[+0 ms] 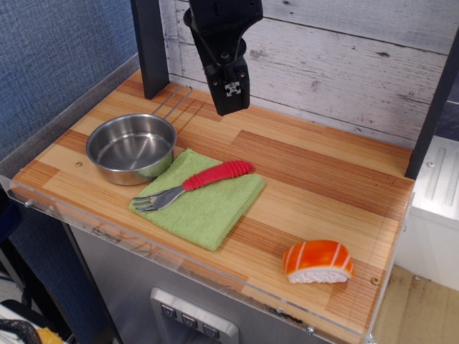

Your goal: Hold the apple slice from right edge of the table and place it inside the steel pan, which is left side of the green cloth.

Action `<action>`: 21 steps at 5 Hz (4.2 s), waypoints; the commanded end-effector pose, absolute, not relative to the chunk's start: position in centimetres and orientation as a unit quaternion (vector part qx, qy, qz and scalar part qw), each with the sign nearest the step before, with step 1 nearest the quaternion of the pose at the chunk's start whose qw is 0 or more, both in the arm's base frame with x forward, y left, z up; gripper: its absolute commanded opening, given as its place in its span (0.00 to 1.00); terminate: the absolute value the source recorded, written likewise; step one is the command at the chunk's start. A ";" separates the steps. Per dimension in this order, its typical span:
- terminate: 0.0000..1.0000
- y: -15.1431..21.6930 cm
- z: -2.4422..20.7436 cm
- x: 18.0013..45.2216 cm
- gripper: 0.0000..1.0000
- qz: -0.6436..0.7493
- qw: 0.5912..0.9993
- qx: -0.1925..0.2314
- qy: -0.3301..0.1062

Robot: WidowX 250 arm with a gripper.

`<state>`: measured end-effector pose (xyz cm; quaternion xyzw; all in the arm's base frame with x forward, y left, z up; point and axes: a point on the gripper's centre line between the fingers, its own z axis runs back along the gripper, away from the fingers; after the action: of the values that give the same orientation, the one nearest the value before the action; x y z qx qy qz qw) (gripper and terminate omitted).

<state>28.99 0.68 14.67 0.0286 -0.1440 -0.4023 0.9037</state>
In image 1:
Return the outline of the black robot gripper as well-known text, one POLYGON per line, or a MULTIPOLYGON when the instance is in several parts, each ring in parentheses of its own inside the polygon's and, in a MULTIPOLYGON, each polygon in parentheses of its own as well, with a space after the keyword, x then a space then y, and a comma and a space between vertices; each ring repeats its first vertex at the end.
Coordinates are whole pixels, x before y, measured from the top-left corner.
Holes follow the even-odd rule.
POLYGON ((262 18, 261 1, 189 2, 184 23, 191 30, 219 115, 250 106, 250 78, 243 57, 247 45, 242 36, 262 18))

